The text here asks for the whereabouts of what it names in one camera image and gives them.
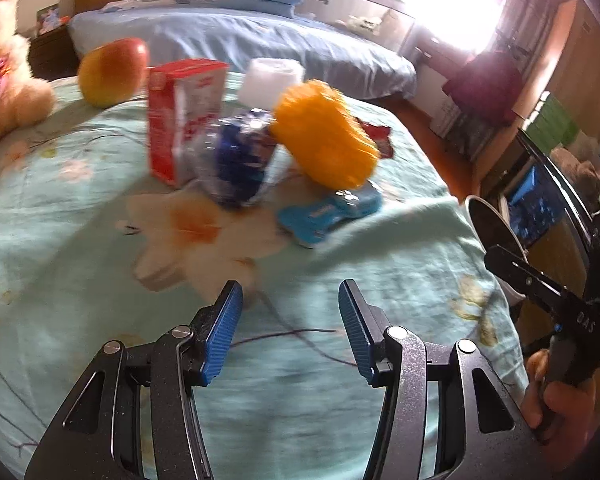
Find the right hand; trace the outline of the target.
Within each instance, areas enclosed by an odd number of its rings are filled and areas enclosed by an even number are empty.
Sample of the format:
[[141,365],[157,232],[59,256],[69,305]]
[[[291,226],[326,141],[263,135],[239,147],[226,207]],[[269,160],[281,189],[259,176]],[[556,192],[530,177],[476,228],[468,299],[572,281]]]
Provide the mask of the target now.
[[543,456],[552,476],[564,472],[583,452],[594,430],[596,382],[588,378],[577,387],[564,382],[550,382],[541,394],[543,380],[550,364],[547,349],[532,354],[527,360],[529,383],[520,411],[531,429],[538,429],[544,415],[541,402],[558,418],[556,429],[541,438]]

